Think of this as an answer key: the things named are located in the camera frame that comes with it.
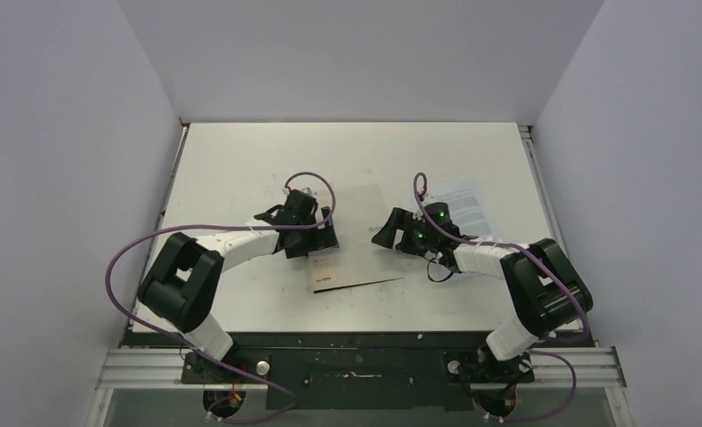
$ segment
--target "white enclosure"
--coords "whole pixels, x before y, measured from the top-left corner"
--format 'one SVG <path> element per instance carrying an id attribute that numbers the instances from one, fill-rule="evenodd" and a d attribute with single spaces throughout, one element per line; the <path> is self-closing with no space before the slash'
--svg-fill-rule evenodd
<path id="1" fill-rule="evenodd" d="M 0 425 L 82 425 L 179 119 L 536 125 L 638 424 L 702 425 L 702 0 L 0 0 Z"/>
<path id="2" fill-rule="evenodd" d="M 602 0 L 119 0 L 201 121 L 532 124 Z"/>

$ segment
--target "purple cable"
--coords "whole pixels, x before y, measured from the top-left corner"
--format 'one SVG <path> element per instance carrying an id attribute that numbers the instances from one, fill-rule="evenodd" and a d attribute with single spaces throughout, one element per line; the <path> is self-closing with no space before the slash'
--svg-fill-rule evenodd
<path id="1" fill-rule="evenodd" d="M 439 231 L 443 236 L 446 238 L 449 238 L 450 240 L 453 240 L 458 243 L 463 243 L 466 245 L 478 245 L 480 242 L 475 242 L 473 240 L 466 240 L 465 238 L 459 238 L 456 236 L 453 236 L 452 234 L 448 233 L 447 231 L 443 230 L 437 223 L 432 219 L 432 217 L 429 215 L 428 212 L 426 212 L 426 209 L 424 209 L 424 203 L 422 200 L 419 198 L 419 192 L 418 192 L 418 184 L 419 178 L 424 178 L 424 187 L 426 188 L 426 174 L 423 172 L 419 172 L 414 176 L 414 200 L 416 201 L 416 204 L 419 206 L 419 210 L 421 210 L 422 215 L 424 218 L 426 218 L 426 221 L 430 223 L 434 227 L 435 230 Z M 527 258 L 529 258 L 530 261 L 532 261 L 545 275 L 547 275 L 550 280 L 554 282 L 554 284 L 563 292 L 563 294 L 569 299 L 571 305 L 573 305 L 573 308 L 576 309 L 576 313 L 578 314 L 578 318 L 581 319 L 581 335 L 569 339 L 553 339 L 552 342 L 558 342 L 558 343 L 565 343 L 565 344 L 570 344 L 570 343 L 576 343 L 576 342 L 582 342 L 583 340 L 586 339 L 586 337 L 589 336 L 589 319 L 586 317 L 586 312 L 584 311 L 583 308 L 581 308 L 581 304 L 578 303 L 578 300 L 576 299 L 575 296 L 568 290 L 568 287 L 565 286 L 562 281 L 555 276 L 555 273 L 553 273 L 550 269 L 545 267 L 545 265 L 534 256 L 531 252 L 529 252 L 526 248 L 520 245 L 516 245 L 514 243 L 498 243 L 498 242 L 483 242 L 488 245 L 493 245 L 497 247 L 502 247 L 502 248 L 507 248 L 507 249 L 515 249 L 520 251 L 522 254 L 526 255 Z"/>
<path id="2" fill-rule="evenodd" d="M 134 320 L 134 321 L 144 325 L 145 327 L 152 329 L 160 334 L 164 334 L 166 336 L 169 336 L 170 338 L 174 339 L 177 342 L 180 342 L 180 343 L 187 345 L 193 351 L 195 351 L 196 354 L 198 354 L 202 358 L 214 363 L 215 365 L 217 365 L 219 367 L 224 367 L 225 369 L 227 369 L 231 372 L 234 372 L 235 374 L 244 376 L 245 378 L 249 378 L 249 379 L 254 380 L 258 383 L 265 384 L 268 387 L 272 387 L 275 390 L 281 391 L 292 398 L 298 399 L 298 396 L 296 396 L 295 393 L 286 389 L 285 387 L 283 387 L 277 383 L 273 383 L 273 382 L 266 380 L 264 378 L 261 378 L 260 376 L 249 374 L 246 371 L 243 371 L 241 369 L 238 369 L 236 367 L 232 367 L 226 363 L 223 363 L 220 360 L 217 360 L 217 359 L 213 358 L 212 356 L 209 356 L 208 354 L 204 353 L 203 351 L 195 348 L 193 346 L 193 344 L 191 344 L 188 340 L 186 340 L 182 335 L 166 331 L 165 329 L 162 329 L 161 327 L 158 327 L 158 326 L 154 326 L 150 322 L 147 322 L 146 320 L 134 315 L 131 311 L 129 311 L 128 309 L 123 307 L 123 304 L 121 304 L 120 301 L 117 300 L 115 294 L 112 292 L 112 283 L 110 281 L 110 278 L 112 277 L 112 270 L 115 268 L 115 264 L 117 264 L 117 261 L 120 259 L 120 257 L 122 257 L 126 252 L 131 250 L 133 247 L 139 245 L 140 243 L 142 243 L 146 240 L 149 240 L 150 238 L 154 238 L 156 236 L 162 235 L 162 234 L 172 233 L 174 231 L 181 231 L 181 230 L 220 230 L 220 231 L 308 230 L 308 229 L 315 229 L 315 228 L 329 222 L 332 219 L 332 215 L 335 213 L 335 206 L 336 206 L 335 191 L 332 189 L 332 186 L 329 185 L 329 182 L 327 182 L 327 180 L 325 180 L 322 176 L 320 176 L 314 172 L 295 173 L 290 178 L 288 178 L 287 181 L 285 181 L 285 186 L 287 187 L 288 184 L 290 184 L 290 181 L 292 181 L 294 178 L 296 178 L 298 176 L 313 176 L 314 178 L 317 178 L 318 180 L 322 181 L 322 183 L 327 186 L 327 189 L 329 190 L 329 195 L 332 198 L 332 205 L 330 206 L 329 215 L 326 218 L 322 219 L 322 221 L 317 222 L 315 224 L 311 224 L 311 225 L 270 225 L 270 226 L 256 226 L 256 227 L 247 227 L 247 226 L 242 226 L 242 225 L 241 226 L 228 226 L 228 225 L 192 224 L 192 225 L 179 225 L 176 227 L 169 227 L 166 229 L 160 229 L 160 230 L 154 231 L 153 233 L 150 233 L 146 236 L 136 238 L 131 243 L 125 245 L 109 261 L 109 265 L 107 266 L 107 271 L 105 272 L 105 275 L 104 275 L 104 287 L 105 287 L 105 290 L 107 291 L 107 296 L 109 297 L 109 300 L 112 302 L 112 304 L 118 310 L 120 310 L 121 313 L 126 315 L 129 319 Z M 286 407 L 278 409 L 277 411 L 270 412 L 267 415 L 255 418 L 253 420 L 227 420 L 227 419 L 223 419 L 222 422 L 228 423 L 228 424 L 260 423 L 262 421 L 266 421 L 266 420 L 269 420 L 271 418 L 274 418 L 275 416 L 283 414 L 284 412 L 289 411 L 290 409 L 293 409 L 293 407 L 295 407 L 295 405 L 297 403 L 298 402 L 296 401 L 296 402 L 294 402 Z"/>
<path id="3" fill-rule="evenodd" d="M 573 368 L 573 365 L 568 362 L 567 359 L 565 359 L 563 356 L 557 353 L 551 353 L 550 351 L 540 351 L 540 350 L 530 350 L 530 353 L 533 354 L 541 354 L 543 356 L 550 356 L 551 358 L 556 358 L 560 361 L 562 361 L 564 364 L 568 366 L 568 369 L 570 369 L 570 377 L 571 377 L 571 386 L 570 386 L 570 394 L 568 397 L 565 399 L 565 401 L 560 404 L 558 407 L 553 409 L 552 411 L 542 414 L 542 415 L 532 415 L 532 416 L 516 416 L 516 417 L 510 417 L 510 418 L 505 418 L 503 417 L 503 422 L 504 423 L 526 423 L 529 421 L 540 421 L 540 420 L 546 420 L 547 418 L 550 418 L 552 416 L 555 416 L 559 414 L 560 412 L 564 411 L 566 407 L 570 405 L 570 402 L 573 401 L 573 398 L 576 396 L 576 370 Z M 484 410 L 483 407 L 479 403 L 476 404 L 476 406 L 481 409 L 481 412 L 488 414 L 489 418 L 493 420 L 500 420 L 499 416 L 494 416 L 492 414 L 489 414 L 487 411 Z"/>

